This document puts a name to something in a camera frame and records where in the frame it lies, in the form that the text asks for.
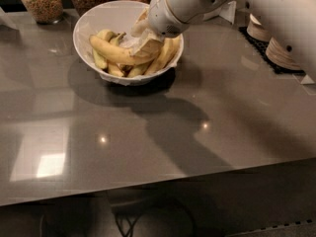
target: bowl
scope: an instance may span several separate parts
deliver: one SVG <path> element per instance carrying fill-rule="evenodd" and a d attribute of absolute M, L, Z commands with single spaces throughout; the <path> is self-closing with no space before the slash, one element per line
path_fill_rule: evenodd
<path fill-rule="evenodd" d="M 184 50 L 184 39 L 181 35 L 180 48 L 174 58 L 160 71 L 152 75 L 140 75 L 133 78 L 117 77 L 96 67 L 92 55 L 92 47 L 89 43 L 89 36 L 95 35 L 102 29 L 111 29 L 114 32 L 126 32 L 124 41 L 135 40 L 130 35 L 133 24 L 138 19 L 140 13 L 148 4 L 136 1 L 113 1 L 98 5 L 84 15 L 76 23 L 73 32 L 74 46 L 81 59 L 92 69 L 97 71 L 101 78 L 124 86 L 143 85 L 154 78 L 162 75 L 172 67 L 176 67 Z"/>

